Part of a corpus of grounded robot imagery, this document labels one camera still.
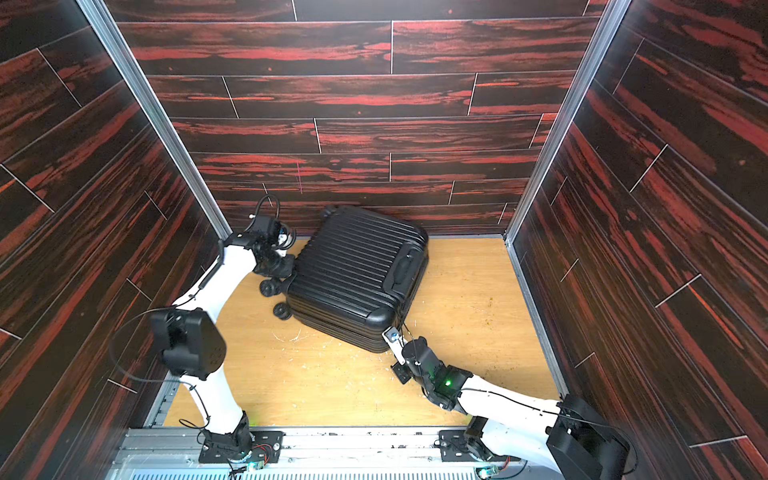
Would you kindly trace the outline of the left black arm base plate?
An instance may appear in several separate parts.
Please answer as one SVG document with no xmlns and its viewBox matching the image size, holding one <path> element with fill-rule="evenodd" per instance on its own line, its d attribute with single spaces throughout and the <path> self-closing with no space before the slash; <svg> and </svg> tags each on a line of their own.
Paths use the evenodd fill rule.
<svg viewBox="0 0 768 480">
<path fill-rule="evenodd" d="M 277 463 L 284 432 L 251 429 L 237 434 L 218 434 L 204 430 L 198 461 L 201 464 Z"/>
</svg>

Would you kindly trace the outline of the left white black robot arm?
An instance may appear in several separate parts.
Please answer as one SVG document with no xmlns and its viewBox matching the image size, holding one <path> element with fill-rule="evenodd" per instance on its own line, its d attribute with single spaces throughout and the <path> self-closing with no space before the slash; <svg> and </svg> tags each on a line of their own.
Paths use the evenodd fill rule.
<svg viewBox="0 0 768 480">
<path fill-rule="evenodd" d="M 204 451 L 230 463 L 247 463 L 269 451 L 255 445 L 247 413 L 231 392 L 223 367 L 227 346 L 216 322 L 248 275 L 261 276 L 260 293 L 272 297 L 285 291 L 294 271 L 295 258 L 288 251 L 297 235 L 280 220 L 280 200 L 267 194 L 259 203 L 273 207 L 274 213 L 257 208 L 244 230 L 219 241 L 215 263 L 185 294 L 135 317 L 148 321 L 171 382 L 193 396 L 203 417 L 196 430 Z"/>
</svg>

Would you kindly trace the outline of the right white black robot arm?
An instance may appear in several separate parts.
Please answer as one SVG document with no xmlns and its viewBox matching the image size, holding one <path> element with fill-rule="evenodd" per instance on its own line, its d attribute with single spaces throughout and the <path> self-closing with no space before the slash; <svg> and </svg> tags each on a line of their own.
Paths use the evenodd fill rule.
<svg viewBox="0 0 768 480">
<path fill-rule="evenodd" d="M 565 479 L 622 479 L 639 463 L 626 433 L 582 398 L 520 394 L 438 359 L 423 337 L 405 341 L 394 327 L 383 341 L 402 383 L 415 381 L 433 405 L 469 417 L 459 449 L 483 463 L 480 479 L 499 479 L 497 459 L 517 458 Z"/>
</svg>

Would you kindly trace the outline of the black ribbed hard-shell suitcase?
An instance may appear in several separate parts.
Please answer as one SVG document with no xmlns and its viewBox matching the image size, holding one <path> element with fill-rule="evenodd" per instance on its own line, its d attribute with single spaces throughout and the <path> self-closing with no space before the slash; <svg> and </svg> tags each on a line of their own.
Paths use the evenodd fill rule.
<svg viewBox="0 0 768 480">
<path fill-rule="evenodd" d="M 388 350 L 383 336 L 400 329 L 426 271 L 427 231 L 356 206 L 329 207 L 289 276 L 259 285 L 265 297 L 282 294 L 279 318 L 373 353 Z"/>
</svg>

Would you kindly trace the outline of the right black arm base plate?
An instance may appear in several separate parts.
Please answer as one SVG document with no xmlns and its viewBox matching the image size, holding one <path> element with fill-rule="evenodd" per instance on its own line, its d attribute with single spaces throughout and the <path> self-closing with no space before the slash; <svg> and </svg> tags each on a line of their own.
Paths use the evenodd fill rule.
<svg viewBox="0 0 768 480">
<path fill-rule="evenodd" d="M 519 457 L 496 455 L 477 436 L 466 433 L 465 428 L 448 428 L 438 432 L 434 446 L 439 449 L 443 462 L 504 463 L 519 461 Z"/>
</svg>

